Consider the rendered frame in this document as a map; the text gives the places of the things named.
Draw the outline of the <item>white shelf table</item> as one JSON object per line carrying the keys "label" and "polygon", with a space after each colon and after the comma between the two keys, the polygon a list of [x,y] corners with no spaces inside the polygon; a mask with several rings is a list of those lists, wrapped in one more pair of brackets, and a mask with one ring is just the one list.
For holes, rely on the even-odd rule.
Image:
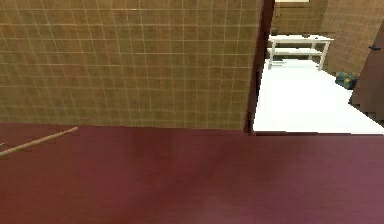
{"label": "white shelf table", "polygon": [[[275,56],[307,56],[309,60],[319,56],[317,69],[321,71],[333,39],[321,35],[270,35],[268,41],[271,43],[267,49],[269,70],[272,69]],[[278,47],[278,44],[310,44],[310,47]]]}

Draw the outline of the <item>teal box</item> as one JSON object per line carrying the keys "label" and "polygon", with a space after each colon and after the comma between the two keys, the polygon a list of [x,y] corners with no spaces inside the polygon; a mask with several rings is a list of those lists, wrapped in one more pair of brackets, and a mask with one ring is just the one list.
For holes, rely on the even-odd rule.
{"label": "teal box", "polygon": [[347,90],[353,90],[358,81],[358,77],[350,73],[337,72],[335,83]]}

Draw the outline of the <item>tan wooden stick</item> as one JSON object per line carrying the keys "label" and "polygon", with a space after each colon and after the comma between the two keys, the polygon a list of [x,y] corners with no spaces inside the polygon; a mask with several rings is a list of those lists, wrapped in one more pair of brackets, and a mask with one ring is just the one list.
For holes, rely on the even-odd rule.
{"label": "tan wooden stick", "polygon": [[64,135],[73,133],[73,132],[77,131],[78,129],[79,129],[78,127],[73,127],[73,128],[68,129],[68,130],[65,130],[65,131],[61,131],[61,132],[58,132],[58,133],[55,133],[55,134],[44,136],[42,138],[39,138],[39,139],[30,141],[30,142],[27,142],[27,143],[23,143],[21,145],[18,145],[18,146],[12,147],[12,148],[8,148],[6,150],[0,151],[0,158],[6,157],[6,156],[8,156],[10,154],[13,154],[15,152],[24,150],[24,149],[26,149],[28,147],[32,147],[32,146],[35,146],[35,145],[38,145],[38,144],[42,144],[44,142],[47,142],[47,141],[50,141],[50,140],[62,137]]}

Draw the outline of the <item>dark brown room door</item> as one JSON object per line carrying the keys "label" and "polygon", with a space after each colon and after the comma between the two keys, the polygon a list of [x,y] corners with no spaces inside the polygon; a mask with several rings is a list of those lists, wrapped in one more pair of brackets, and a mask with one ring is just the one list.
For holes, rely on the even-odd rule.
{"label": "dark brown room door", "polygon": [[381,50],[371,50],[349,104],[367,117],[384,126],[384,21],[371,45]]}

